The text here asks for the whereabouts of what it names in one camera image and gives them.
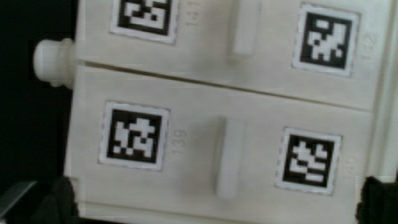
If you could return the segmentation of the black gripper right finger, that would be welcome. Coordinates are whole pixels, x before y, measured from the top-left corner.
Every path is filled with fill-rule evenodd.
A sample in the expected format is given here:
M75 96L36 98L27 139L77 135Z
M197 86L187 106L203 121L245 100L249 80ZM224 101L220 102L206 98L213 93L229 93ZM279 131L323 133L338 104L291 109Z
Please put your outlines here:
M398 182L366 178L355 219L357 224L398 224Z

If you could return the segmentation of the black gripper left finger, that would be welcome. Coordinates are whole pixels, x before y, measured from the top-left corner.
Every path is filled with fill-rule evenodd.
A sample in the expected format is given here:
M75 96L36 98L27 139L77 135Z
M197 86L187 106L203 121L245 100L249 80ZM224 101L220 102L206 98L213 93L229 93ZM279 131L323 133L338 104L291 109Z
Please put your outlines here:
M0 224L80 224L71 181L16 182L0 194Z

